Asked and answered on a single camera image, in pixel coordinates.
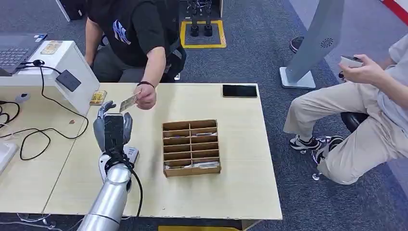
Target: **man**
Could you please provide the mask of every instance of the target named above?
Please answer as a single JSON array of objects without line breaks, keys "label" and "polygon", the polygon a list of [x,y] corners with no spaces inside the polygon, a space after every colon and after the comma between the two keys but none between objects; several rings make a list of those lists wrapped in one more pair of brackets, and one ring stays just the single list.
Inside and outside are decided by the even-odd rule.
[{"label": "man", "polygon": [[[134,90],[140,109],[156,103],[155,88],[165,67],[167,41],[164,0],[88,0],[85,59],[100,82],[120,78],[139,82]],[[109,46],[97,52],[104,33]]]},{"label": "man", "polygon": [[[355,55],[364,66],[340,65],[346,83],[312,91],[290,106],[284,126],[285,132],[296,134],[290,146],[318,150],[318,170],[339,184],[352,184],[378,164],[408,157],[408,35],[389,54],[383,67],[366,55]],[[312,137],[313,126],[340,112],[369,117],[345,140],[334,136],[322,148]]]}]

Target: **red stripe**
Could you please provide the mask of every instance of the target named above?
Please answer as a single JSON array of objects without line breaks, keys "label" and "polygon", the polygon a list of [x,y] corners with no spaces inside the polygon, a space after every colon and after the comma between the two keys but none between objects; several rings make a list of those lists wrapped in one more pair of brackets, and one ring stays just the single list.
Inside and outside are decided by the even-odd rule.
[{"label": "red stripe", "polygon": [[398,3],[394,0],[384,0],[383,3],[390,8],[392,12],[398,16],[405,24],[408,25],[408,12],[404,10]]}]

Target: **wristband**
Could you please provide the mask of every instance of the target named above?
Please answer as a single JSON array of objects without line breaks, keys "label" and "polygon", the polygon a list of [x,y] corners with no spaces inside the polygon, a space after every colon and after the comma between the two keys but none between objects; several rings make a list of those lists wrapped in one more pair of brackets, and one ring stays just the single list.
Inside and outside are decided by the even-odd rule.
[{"label": "wristband", "polygon": [[148,81],[142,81],[142,82],[138,83],[138,86],[140,86],[140,85],[142,85],[142,84],[150,85],[150,86],[152,86],[154,89],[156,88],[153,84],[149,83]]}]

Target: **card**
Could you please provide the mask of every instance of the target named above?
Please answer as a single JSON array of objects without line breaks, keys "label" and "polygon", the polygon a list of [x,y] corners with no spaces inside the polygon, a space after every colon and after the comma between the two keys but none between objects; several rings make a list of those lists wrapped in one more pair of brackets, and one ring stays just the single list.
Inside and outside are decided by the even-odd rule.
[{"label": "card", "polygon": [[105,100],[107,92],[104,90],[96,91],[92,95],[92,99],[90,100],[90,105],[102,105],[103,101]]},{"label": "card", "polygon": [[41,54],[55,54],[62,43],[62,41],[50,41],[48,45],[41,51]]},{"label": "card", "polygon": [[129,99],[123,101],[120,103],[120,109],[119,112],[123,112],[126,109],[130,108],[131,106],[133,106],[136,103],[136,100],[138,98],[138,94],[136,95],[132,95]]}]

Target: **white cable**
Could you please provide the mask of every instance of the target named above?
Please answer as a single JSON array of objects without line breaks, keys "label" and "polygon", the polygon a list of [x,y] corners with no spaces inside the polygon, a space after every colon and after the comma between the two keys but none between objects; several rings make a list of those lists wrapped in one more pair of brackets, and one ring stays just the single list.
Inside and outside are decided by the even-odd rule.
[{"label": "white cable", "polygon": [[70,227],[69,229],[67,229],[67,231],[71,231],[73,228],[75,228],[75,226],[77,226],[81,221],[83,220],[83,218],[81,220],[79,220],[75,225],[73,225],[72,227]]},{"label": "white cable", "polygon": [[58,228],[51,228],[51,227],[49,227],[49,226],[45,226],[45,225],[35,225],[35,224],[24,223],[24,222],[20,222],[20,221],[12,221],[12,222],[0,222],[0,225],[15,225],[15,224],[19,224],[19,225],[28,225],[28,226],[32,226],[32,227],[46,228],[46,229],[49,229],[49,230],[63,231],[63,230],[58,229]]},{"label": "white cable", "polygon": [[[10,125],[8,125],[8,124],[0,123],[0,125],[4,125],[4,126],[10,128]],[[15,135],[14,135],[14,131],[12,131],[12,134],[11,134],[10,136],[5,137],[5,138],[0,138],[0,141],[8,141],[8,140],[10,140],[11,138],[14,138],[14,136],[15,136]]]},{"label": "white cable", "polygon": [[44,220],[44,219],[46,219],[47,217],[51,216],[51,214],[48,214],[48,215],[45,215],[45,216],[42,216],[42,217],[40,217],[40,218],[38,218],[38,219],[33,219],[33,220],[21,218],[20,214],[18,214],[18,213],[17,213],[17,216],[18,216],[18,218],[19,218],[21,221],[25,221],[25,222],[32,223],[32,222],[37,222],[37,221]]},{"label": "white cable", "polygon": [[[81,221],[83,220],[83,218],[81,220],[79,220],[75,225],[73,225],[72,227],[70,227],[69,229],[67,229],[66,231],[71,231],[73,228],[75,228],[75,226],[77,226]],[[27,226],[32,226],[32,227],[40,227],[40,228],[46,228],[48,230],[57,230],[57,231],[63,231],[59,228],[51,228],[49,226],[45,226],[45,225],[36,225],[36,224],[30,224],[30,223],[24,223],[24,222],[20,222],[20,221],[12,221],[12,222],[1,222],[0,221],[0,225],[27,225]]]}]

